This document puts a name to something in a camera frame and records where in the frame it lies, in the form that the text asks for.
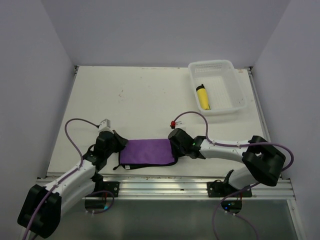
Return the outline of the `purple grey towel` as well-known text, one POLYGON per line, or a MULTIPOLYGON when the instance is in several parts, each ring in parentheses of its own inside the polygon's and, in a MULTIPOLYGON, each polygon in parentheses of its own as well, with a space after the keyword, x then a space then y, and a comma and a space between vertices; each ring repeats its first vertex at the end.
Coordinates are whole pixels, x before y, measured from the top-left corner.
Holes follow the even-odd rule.
POLYGON ((136 170, 147 167, 173 166, 174 158, 168 139, 135 139, 129 140, 126 147, 118 153, 118 165, 125 170, 136 170))

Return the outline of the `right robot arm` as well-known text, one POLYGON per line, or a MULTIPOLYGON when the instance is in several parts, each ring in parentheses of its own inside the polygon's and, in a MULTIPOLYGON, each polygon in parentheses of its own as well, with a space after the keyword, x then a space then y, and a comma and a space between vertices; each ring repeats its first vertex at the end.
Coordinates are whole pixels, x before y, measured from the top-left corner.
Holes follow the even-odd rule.
POLYGON ((179 157, 222 159, 244 164, 240 169, 230 170, 223 181, 223 192, 231 197, 256 183, 276 186, 286 161, 281 151, 257 135, 247 142, 210 143, 205 136, 192 138, 183 129, 176 128, 168 135, 168 140, 179 157))

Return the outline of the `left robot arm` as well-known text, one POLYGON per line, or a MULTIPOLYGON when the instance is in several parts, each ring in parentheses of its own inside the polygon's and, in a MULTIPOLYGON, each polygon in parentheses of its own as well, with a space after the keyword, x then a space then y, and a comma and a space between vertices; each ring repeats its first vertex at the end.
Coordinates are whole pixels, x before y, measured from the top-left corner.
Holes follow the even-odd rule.
POLYGON ((68 172, 46 184, 35 184, 27 193, 17 223, 25 228, 23 239, 29 232, 44 239, 57 229, 62 216, 84 197, 114 198, 111 189, 104 185, 99 171, 108 158, 122 151, 128 139, 116 131, 102 131, 80 161, 68 172))

